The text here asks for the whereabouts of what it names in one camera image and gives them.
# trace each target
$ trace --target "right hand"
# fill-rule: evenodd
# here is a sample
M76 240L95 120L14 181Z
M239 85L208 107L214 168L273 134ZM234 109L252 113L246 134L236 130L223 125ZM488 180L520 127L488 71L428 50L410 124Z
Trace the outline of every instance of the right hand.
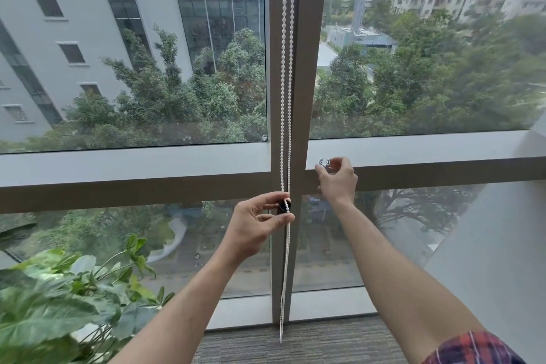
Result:
M333 169L335 173L330 174L320 164L315 165L320 180L318 190L322 192L334 208L343 204L354 204L358 176L354 174L349 159L347 157L330 159L329 168Z

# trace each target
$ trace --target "glass pane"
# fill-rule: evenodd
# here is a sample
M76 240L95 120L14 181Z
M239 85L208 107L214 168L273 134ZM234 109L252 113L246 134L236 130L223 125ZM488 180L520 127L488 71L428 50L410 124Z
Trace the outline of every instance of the glass pane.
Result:
M310 138L527 129L546 0L324 0Z
M0 153L267 140L264 0L2 3Z
M358 192L355 205L391 243L423 266L482 185ZM294 291L361 286L345 233L322 195L304 196Z
M131 234L147 239L139 254L146 257L157 278L145 271L139 278L154 293L178 292L213 255L239 200L208 201L193 206L109 207L61 212L0 215L0 269L38 253L62 248L97 258L97 265L123 251ZM247 259L228 283L223 297L270 293L269 241L261 252ZM127 264L120 255L107 264Z

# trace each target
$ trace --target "white beaded chain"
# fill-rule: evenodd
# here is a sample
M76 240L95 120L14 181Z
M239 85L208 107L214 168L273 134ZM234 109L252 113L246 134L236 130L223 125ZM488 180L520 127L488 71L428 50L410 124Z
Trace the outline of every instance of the white beaded chain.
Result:
M281 32L281 190L284 191L284 125L287 125L288 131L288 161L287 161L287 176L286 185L287 191L290 193L290 163L292 149L292 69L293 69L293 51L294 51L294 0L290 0L290 34L288 37L288 119L284 121L284 64L286 59L286 3L287 0L282 0L282 32ZM281 326L279 333L279 342L282 343L282 332L284 329L284 300L286 298L286 278L288 274L288 254L290 252L290 223L286 228L286 249L284 255L284 274L282 281L281 294Z

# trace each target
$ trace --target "hand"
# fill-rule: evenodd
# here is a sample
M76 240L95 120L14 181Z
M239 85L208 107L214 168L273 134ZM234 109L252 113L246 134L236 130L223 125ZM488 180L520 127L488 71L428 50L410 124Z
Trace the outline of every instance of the hand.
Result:
M329 174L320 164L315 165L320 180L319 191L335 209L336 206L354 204L354 194L358 176L354 174L351 162L347 157L335 157L328 166L335 174Z
M256 255L269 235L294 221L292 213L274 216L260 214L261 211L277 209L277 202L289 196L289 193L272 191L237 203L218 251L236 266Z

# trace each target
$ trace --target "gray carpet floor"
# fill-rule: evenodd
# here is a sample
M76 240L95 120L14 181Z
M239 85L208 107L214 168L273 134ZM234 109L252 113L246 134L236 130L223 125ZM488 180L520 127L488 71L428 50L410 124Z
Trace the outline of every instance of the gray carpet floor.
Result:
M282 345L273 327L209 332L193 362L407 363L378 315L290 324Z

